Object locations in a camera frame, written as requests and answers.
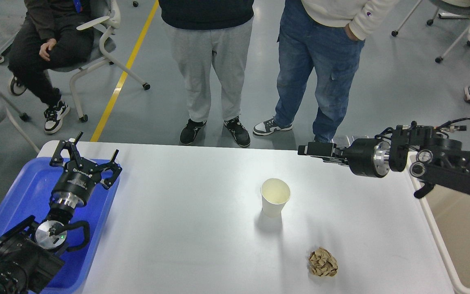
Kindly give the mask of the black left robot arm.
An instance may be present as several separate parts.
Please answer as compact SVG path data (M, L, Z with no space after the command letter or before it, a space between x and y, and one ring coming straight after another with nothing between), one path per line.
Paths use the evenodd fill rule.
M0 205L0 294L71 294L88 275L121 166L61 140L20 171Z

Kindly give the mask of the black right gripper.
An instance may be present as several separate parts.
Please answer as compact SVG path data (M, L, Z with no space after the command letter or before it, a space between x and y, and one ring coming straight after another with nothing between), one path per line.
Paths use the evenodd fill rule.
M390 144L382 139L356 139L349 147L308 142L298 146L298 155L319 157L326 163L347 166L358 176L382 178L390 170L389 149Z

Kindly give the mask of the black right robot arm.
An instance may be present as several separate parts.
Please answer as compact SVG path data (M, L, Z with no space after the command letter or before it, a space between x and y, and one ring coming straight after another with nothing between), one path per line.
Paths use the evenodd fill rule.
M436 185L470 195L470 151L449 138L450 132L465 130L459 119L438 126L413 121L388 127L372 139L356 139L349 147L310 142L300 145L298 154L347 166L358 176L382 178L389 171L404 171L409 152L416 151L408 170L423 186L414 192L415 198L425 197Z

